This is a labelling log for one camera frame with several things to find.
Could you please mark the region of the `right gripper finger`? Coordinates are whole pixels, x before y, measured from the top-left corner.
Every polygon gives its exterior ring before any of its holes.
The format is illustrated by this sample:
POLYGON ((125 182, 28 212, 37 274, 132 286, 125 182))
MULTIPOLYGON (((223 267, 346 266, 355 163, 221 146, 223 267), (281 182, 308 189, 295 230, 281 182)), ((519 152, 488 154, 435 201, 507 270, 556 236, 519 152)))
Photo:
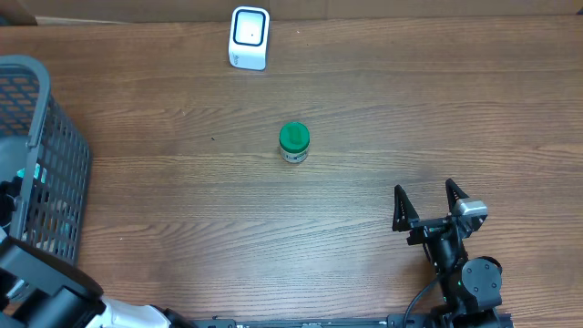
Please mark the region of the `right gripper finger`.
POLYGON ((450 212, 453 212, 454 207, 459 200, 469 198, 469 196, 463 192, 463 190, 452 179, 447 179, 445 181, 445 190, 450 212))
POLYGON ((401 185, 394 187, 393 231, 409 231, 419 221, 419 216, 401 185))

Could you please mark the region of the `green lid jar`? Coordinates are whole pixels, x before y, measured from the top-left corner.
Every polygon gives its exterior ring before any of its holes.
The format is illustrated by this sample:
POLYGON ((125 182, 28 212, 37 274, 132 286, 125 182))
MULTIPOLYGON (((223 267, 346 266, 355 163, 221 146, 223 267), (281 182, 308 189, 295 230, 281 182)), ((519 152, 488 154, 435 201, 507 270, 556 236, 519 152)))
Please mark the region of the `green lid jar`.
POLYGON ((288 122, 280 130, 280 153, 289 163, 299 164, 306 160, 310 142, 310 131, 301 122, 288 122))

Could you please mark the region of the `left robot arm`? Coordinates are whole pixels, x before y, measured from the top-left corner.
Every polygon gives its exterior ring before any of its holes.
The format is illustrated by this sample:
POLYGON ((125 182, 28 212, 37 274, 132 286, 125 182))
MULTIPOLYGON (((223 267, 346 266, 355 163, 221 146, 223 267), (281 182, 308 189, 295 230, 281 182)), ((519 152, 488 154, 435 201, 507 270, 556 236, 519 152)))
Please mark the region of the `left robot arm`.
POLYGON ((101 286, 74 265, 1 231, 1 308, 20 280, 32 291, 3 327, 193 327, 184 316, 154 305, 108 299, 101 286))

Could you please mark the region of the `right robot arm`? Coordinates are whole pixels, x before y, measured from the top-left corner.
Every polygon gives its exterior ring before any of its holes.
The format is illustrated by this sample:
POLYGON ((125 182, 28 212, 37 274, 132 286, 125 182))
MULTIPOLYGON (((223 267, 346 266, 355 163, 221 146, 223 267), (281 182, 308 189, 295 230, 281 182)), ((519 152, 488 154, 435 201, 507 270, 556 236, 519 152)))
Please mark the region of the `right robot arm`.
POLYGON ((411 300, 401 325, 412 321, 419 300, 435 286, 441 288, 444 304, 436 306, 419 323, 422 327, 504 327, 496 307, 502 304, 502 266, 488 256, 470 259, 463 240, 485 223, 488 208, 467 195, 452 180, 445 182, 448 212, 442 218, 421 220, 402 186, 394 187, 392 230, 408 232, 410 246, 421 245, 435 269, 435 277, 411 300))

